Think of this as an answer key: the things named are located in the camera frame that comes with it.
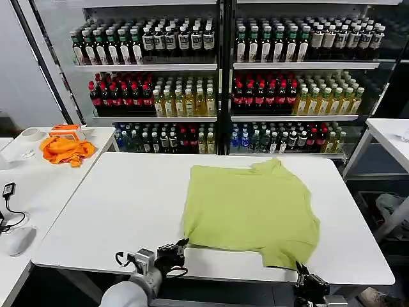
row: green t-shirt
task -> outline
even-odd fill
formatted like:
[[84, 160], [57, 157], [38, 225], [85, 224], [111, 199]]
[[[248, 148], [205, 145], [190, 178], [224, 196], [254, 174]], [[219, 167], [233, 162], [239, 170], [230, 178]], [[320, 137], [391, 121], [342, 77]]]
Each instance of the green t-shirt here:
[[193, 166], [183, 219], [190, 244], [259, 251], [264, 266], [289, 269], [308, 261], [320, 235], [310, 192], [278, 159], [249, 169]]

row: white wall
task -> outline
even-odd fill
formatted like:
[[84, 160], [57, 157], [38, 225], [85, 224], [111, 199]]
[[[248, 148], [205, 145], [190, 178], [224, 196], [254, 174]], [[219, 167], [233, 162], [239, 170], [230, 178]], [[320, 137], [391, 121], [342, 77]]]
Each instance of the white wall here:
[[0, 0], [0, 20], [0, 116], [18, 129], [64, 122], [10, 0]]

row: computer mouse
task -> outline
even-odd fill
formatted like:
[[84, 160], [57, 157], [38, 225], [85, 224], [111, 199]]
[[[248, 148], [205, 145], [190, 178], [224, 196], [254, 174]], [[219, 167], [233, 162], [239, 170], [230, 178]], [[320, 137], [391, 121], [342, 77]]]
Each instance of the computer mouse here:
[[0, 234], [0, 249], [10, 256], [23, 253], [34, 241], [36, 228], [21, 227]]

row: orange cloth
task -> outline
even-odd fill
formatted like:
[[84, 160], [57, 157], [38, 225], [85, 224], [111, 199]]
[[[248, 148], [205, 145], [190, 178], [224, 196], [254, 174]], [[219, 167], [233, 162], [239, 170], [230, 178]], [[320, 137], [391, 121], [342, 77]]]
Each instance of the orange cloth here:
[[71, 167], [78, 168], [82, 163], [82, 158], [91, 157], [96, 148], [87, 141], [53, 137], [45, 139], [40, 149], [44, 159], [51, 163], [70, 162]]

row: table leg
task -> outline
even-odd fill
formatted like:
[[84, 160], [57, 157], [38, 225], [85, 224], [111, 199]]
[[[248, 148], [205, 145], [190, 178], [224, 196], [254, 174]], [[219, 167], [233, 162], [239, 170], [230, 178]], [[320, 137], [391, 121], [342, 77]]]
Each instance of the table leg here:
[[346, 182], [346, 176], [348, 175], [349, 171], [351, 170], [352, 166], [356, 164], [359, 159], [362, 157], [362, 154], [365, 152], [366, 148], [368, 145], [371, 143], [372, 140], [372, 135], [369, 133], [369, 129], [366, 129], [364, 135], [360, 139], [356, 149], [353, 151], [353, 154], [351, 156], [351, 159], [349, 160], [348, 164], [346, 165], [344, 171], [343, 171], [343, 178], [344, 181]]
[[61, 269], [57, 269], [57, 271], [71, 281], [79, 290], [92, 298], [96, 303], [101, 303], [104, 293], [102, 293], [101, 289], [99, 289], [84, 272]]
[[379, 242], [388, 235], [397, 225], [402, 223], [405, 217], [409, 214], [409, 197], [386, 219], [381, 227], [374, 232], [375, 239]]

